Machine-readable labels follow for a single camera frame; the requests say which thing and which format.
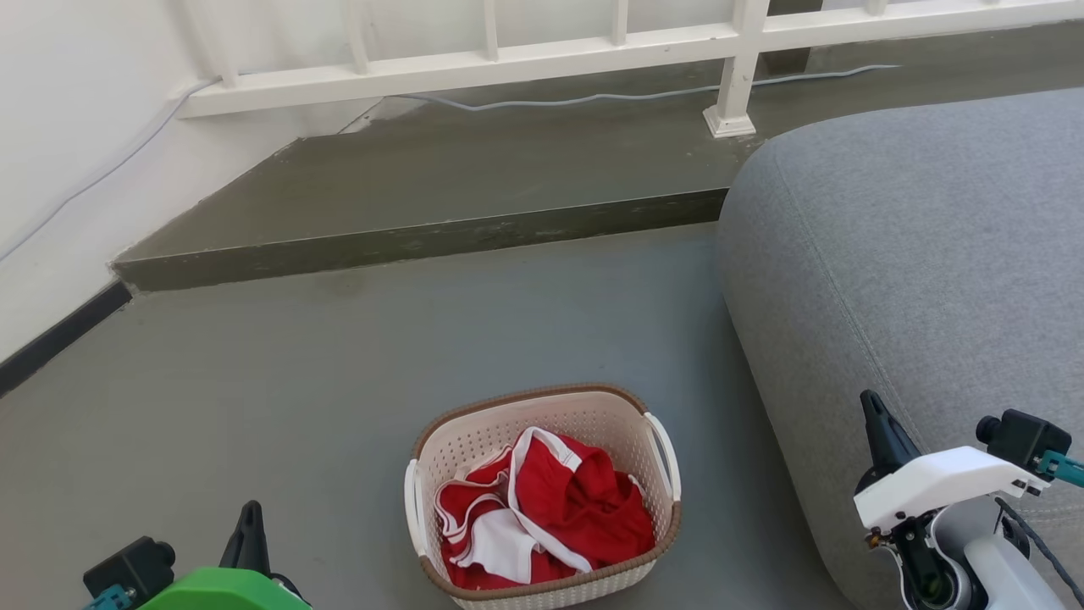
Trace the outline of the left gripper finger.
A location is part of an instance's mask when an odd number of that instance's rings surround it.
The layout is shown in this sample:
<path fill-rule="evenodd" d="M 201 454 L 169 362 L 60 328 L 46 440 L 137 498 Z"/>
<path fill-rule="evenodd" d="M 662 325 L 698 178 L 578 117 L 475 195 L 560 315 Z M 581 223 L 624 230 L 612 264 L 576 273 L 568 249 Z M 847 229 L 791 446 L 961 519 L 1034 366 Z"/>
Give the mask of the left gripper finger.
<path fill-rule="evenodd" d="M 268 560 L 268 541 L 263 520 L 263 507 L 257 501 L 245 503 L 233 533 L 219 561 L 220 568 L 237 568 L 272 576 Z"/>

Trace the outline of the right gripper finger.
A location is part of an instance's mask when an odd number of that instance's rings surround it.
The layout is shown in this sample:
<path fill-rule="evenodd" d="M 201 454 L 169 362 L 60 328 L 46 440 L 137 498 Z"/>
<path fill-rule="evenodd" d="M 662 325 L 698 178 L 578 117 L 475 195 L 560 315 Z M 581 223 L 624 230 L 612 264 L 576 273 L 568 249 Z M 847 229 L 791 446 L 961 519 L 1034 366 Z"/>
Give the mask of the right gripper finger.
<path fill-rule="evenodd" d="M 909 439 L 909 433 L 892 416 L 889 408 L 883 406 L 882 399 L 875 391 L 864 390 L 860 394 L 860 402 L 872 453 L 872 466 L 862 475 L 860 481 L 882 481 L 909 460 L 922 456 L 922 452 Z"/>

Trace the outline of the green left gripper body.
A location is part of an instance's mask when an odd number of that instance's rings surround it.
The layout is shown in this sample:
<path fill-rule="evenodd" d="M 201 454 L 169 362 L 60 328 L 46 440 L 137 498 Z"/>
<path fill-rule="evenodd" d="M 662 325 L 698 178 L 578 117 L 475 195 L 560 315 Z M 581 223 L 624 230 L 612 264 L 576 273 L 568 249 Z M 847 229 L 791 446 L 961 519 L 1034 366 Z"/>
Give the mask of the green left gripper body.
<path fill-rule="evenodd" d="M 143 609 L 309 609 L 276 580 L 240 568 L 204 567 L 160 590 Z"/>

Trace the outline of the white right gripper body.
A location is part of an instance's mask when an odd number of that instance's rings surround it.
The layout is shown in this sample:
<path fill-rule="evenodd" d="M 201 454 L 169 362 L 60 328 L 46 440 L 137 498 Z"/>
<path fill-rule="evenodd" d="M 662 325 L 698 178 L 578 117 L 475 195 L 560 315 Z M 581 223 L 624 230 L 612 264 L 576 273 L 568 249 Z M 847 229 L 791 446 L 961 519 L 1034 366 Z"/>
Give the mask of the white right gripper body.
<path fill-rule="evenodd" d="M 1025 491 L 1045 491 L 1050 483 L 1025 469 L 971 446 L 946 449 L 909 460 L 860 491 L 854 498 L 867 530 L 893 530 L 909 517 L 919 517 L 953 503 L 993 493 L 1015 498 Z"/>

